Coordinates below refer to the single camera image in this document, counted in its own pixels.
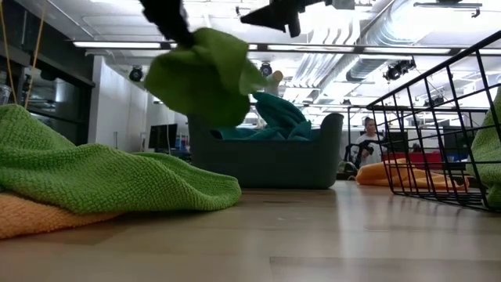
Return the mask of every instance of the wooden floor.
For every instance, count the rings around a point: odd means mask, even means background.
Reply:
[[[344,182],[0,241],[1,282],[476,280],[501,281],[499,215]]]

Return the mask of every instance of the green towel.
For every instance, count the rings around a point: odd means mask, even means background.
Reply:
[[[179,113],[199,114],[214,127],[237,126],[249,111],[248,95],[267,81],[247,59],[246,42],[210,28],[193,35],[191,49],[153,60],[145,88]]]
[[[261,130],[248,128],[220,128],[215,135],[221,139],[247,140],[301,140],[314,139],[312,123],[291,102],[280,97],[256,92],[253,94],[256,110],[266,121]]]
[[[498,93],[494,99],[494,108],[501,122],[501,87],[498,88]],[[491,111],[485,116],[482,126],[494,125],[494,118]],[[501,160],[501,142],[496,131],[496,128],[487,128],[479,130],[471,150],[475,161],[499,161]],[[487,202],[489,205],[501,208],[501,164],[477,164],[478,173],[482,183],[488,189]],[[467,171],[475,176],[473,166],[467,164]]]
[[[0,106],[0,186],[77,214],[228,208],[235,178],[166,154],[75,146],[20,106]]]

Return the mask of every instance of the orange blanket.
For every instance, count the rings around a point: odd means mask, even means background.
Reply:
[[[390,186],[387,174],[385,172],[386,169],[388,175],[391,175],[391,180],[393,182],[393,186],[395,187],[401,186],[401,181],[398,176],[398,172],[400,172],[402,183],[406,188],[415,188],[417,186],[417,188],[428,189],[429,185],[431,189],[431,184],[428,184],[430,182],[429,175],[431,174],[431,181],[433,182],[436,190],[446,190],[447,188],[452,190],[452,180],[447,176],[430,172],[427,180],[426,172],[424,170],[414,168],[411,164],[407,164],[406,159],[391,161],[392,164],[394,164],[395,162],[397,164],[401,164],[402,166],[398,168],[396,166],[390,167],[388,166],[387,161],[385,161],[385,163],[387,164],[386,166],[381,162],[379,164],[369,164],[360,168],[359,173],[356,177],[357,183],[362,185]],[[465,190],[465,187],[467,188],[469,186],[468,179],[465,179],[465,185],[458,185],[456,182],[454,182],[454,184],[456,185],[457,190],[462,191]]]
[[[74,215],[11,193],[0,193],[0,240],[112,219],[120,214]]]

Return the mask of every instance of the chair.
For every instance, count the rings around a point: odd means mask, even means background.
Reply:
[[[221,140],[188,116],[192,164],[234,176],[245,188],[327,189],[336,181],[343,116],[329,114],[312,141]]]

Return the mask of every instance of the person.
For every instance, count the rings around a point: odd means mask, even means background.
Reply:
[[[357,140],[355,141],[355,144],[360,144],[366,140],[374,140],[376,142],[379,140],[381,140],[381,141],[383,140],[382,136],[380,136],[379,138],[377,137],[376,122],[372,118],[366,117],[366,119],[364,121],[364,125],[366,127],[366,133],[364,133],[363,135],[358,137]],[[380,149],[379,144],[378,143],[369,143],[368,146],[373,148],[374,151],[371,154],[368,150],[362,149],[362,159],[360,162],[360,168],[364,165],[376,164],[376,163],[381,162],[381,154],[382,153],[381,153],[381,149]],[[359,147],[353,146],[352,148],[353,148],[353,150],[352,150],[353,156],[356,157],[359,153]]]

